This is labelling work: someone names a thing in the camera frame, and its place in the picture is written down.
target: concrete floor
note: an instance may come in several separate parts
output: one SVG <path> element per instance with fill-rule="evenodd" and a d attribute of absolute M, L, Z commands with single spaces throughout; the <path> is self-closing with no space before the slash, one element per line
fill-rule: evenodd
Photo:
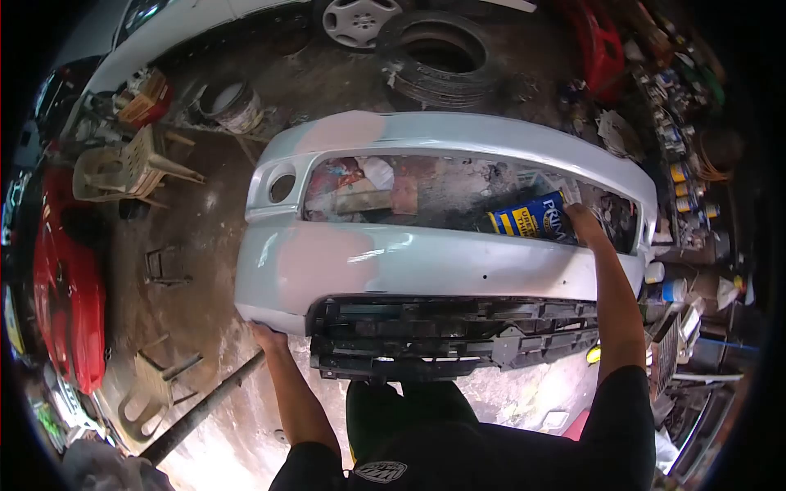
<path fill-rule="evenodd" d="M 511 99 L 505 115 L 558 127 L 555 83 L 575 76 L 578 58 L 570 31 L 551 25 L 540 13 L 491 30 L 509 74 L 524 74 L 535 81 L 524 102 Z M 266 104 L 287 107 L 301 120 L 354 108 L 391 110 L 373 56 L 314 42 L 297 54 L 281 57 L 272 54 L 266 42 L 251 40 L 209 53 L 168 75 L 178 92 L 185 94 L 208 76 L 227 71 L 240 71 Z M 136 350 L 169 332 L 171 338 L 149 353 L 156 362 L 170 365 L 195 352 L 204 356 L 175 387 L 176 398 L 191 390 L 198 390 L 200 396 L 172 409 L 156 435 L 258 349 L 233 307 L 235 261 L 245 227 L 243 209 L 252 166 L 230 137 L 185 134 L 197 143 L 183 163 L 205 175 L 207 184 L 167 180 L 156 197 L 169 203 L 169 209 L 153 209 L 144 220 L 115 224 L 107 286 L 107 336 L 114 355 L 99 397 L 113 421 L 117 421 L 117 405 L 134 381 Z M 193 277 L 190 284 L 170 289 L 145 284 L 144 253 L 167 245 L 182 247 L 184 270 Z M 347 382 L 320 379 L 309 368 L 308 343 L 308 339 L 290 339 L 298 366 L 336 431 L 343 465 L 351 468 L 344 414 Z M 457 385 L 483 422 L 538 430 L 548 411 L 569 412 L 564 427 L 552 431 L 559 434 L 589 407 L 596 378 L 597 367 L 588 367 L 579 354 L 514 372 L 480 369 Z M 267 489 L 288 451 L 273 436 L 280 427 L 269 373 L 262 367 L 160 468 L 178 489 Z M 124 440 L 134 453 L 145 447 Z"/>

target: beige plastic chair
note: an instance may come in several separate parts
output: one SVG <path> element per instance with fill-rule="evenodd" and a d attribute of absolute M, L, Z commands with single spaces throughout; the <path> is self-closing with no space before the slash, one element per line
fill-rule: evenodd
<path fill-rule="evenodd" d="M 169 412 L 173 406 L 188 401 L 198 394 L 197 392 L 192 392 L 183 398 L 175 399 L 172 395 L 172 383 L 183 372 L 201 362 L 203 359 L 201 354 L 194 354 L 169 368 L 158 365 L 145 354 L 144 350 L 160 344 L 168 338 L 169 333 L 166 333 L 156 341 L 137 351 L 134 357 L 134 367 L 137 370 L 136 380 L 134 381 L 134 385 L 131 386 L 131 389 L 126 393 L 126 396 L 117 406 L 117 416 L 123 431 L 140 443 L 145 443 L 152 438 L 158 426 L 163 422 L 163 418 L 167 416 L 167 412 Z M 126 414 L 126 407 L 135 398 L 146 399 L 147 403 L 139 413 L 139 416 L 137 416 L 135 420 L 132 420 Z M 160 413 L 161 409 L 164 410 L 161 420 L 150 433 L 145 433 L 143 427 L 149 421 L 153 420 L 153 418 Z"/>
<path fill-rule="evenodd" d="M 72 188 L 77 200 L 114 201 L 137 199 L 164 206 L 148 195 L 166 175 L 199 184 L 205 177 L 165 154 L 166 139 L 194 146 L 194 142 L 171 131 L 157 131 L 152 125 L 142 127 L 122 149 L 92 148 L 76 160 Z"/>

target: yellow and blue can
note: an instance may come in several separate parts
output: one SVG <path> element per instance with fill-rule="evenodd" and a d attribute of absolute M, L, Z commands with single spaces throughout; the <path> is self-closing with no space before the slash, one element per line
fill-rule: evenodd
<path fill-rule="evenodd" d="M 573 242 L 563 200 L 562 192 L 554 191 L 515 207 L 491 211 L 488 215 L 494 231 L 502 235 Z"/>

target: bumper fog light hole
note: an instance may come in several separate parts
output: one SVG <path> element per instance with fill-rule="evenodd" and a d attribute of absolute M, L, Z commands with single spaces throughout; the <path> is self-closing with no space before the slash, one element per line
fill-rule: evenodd
<path fill-rule="evenodd" d="M 295 176 L 291 174 L 282 175 L 270 186 L 270 202 L 280 203 L 284 201 L 294 186 Z"/>

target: metal bucket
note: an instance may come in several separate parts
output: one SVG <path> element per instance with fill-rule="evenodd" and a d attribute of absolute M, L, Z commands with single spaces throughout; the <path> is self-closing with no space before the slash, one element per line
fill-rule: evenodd
<path fill-rule="evenodd" d="M 200 111 L 235 134 L 245 134 L 262 121 L 262 101 L 242 79 L 220 79 L 205 87 L 199 99 Z"/>

